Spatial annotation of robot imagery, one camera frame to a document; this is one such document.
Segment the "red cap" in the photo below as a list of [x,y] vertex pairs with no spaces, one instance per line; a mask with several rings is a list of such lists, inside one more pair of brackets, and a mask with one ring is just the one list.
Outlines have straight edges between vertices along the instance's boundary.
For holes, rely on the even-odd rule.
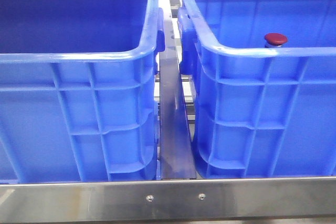
[[269,33],[265,35],[265,40],[273,46],[281,46],[288,41],[288,38],[283,34]]

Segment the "blue plastic crate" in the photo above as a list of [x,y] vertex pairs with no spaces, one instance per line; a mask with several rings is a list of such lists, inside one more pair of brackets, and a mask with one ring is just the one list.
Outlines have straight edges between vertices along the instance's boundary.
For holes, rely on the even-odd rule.
[[154,179],[158,0],[0,6],[0,183]]
[[[181,66],[194,83],[199,173],[334,175],[336,0],[183,1]],[[267,33],[289,41],[264,48]]]

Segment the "metal bar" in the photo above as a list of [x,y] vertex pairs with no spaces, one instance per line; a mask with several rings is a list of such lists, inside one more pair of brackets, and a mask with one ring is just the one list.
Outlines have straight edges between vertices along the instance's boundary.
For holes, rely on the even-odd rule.
[[164,10],[166,50],[160,53],[160,159],[162,179],[196,178],[170,0],[159,0]]
[[336,178],[0,185],[0,223],[336,216]]

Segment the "crate rim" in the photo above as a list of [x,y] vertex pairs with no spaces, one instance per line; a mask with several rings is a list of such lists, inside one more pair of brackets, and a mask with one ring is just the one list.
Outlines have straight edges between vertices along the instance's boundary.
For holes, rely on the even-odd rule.
[[217,55],[234,58],[318,57],[322,49],[324,56],[336,56],[335,47],[233,48],[224,46],[209,28],[195,0],[183,0],[183,3],[202,46]]
[[0,54],[0,63],[28,63],[28,62],[104,62],[128,61],[142,58],[152,53],[156,48],[158,0],[147,0],[143,29],[139,45],[128,51],[122,52],[82,52],[82,53],[22,53]]

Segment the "metal rack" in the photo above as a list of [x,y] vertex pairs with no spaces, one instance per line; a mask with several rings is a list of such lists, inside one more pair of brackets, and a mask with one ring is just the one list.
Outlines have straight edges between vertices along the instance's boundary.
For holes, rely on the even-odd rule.
[[336,222],[336,177],[196,179],[170,8],[176,11],[178,3],[160,0],[166,39],[166,51],[160,54],[163,180],[0,185],[0,223]]

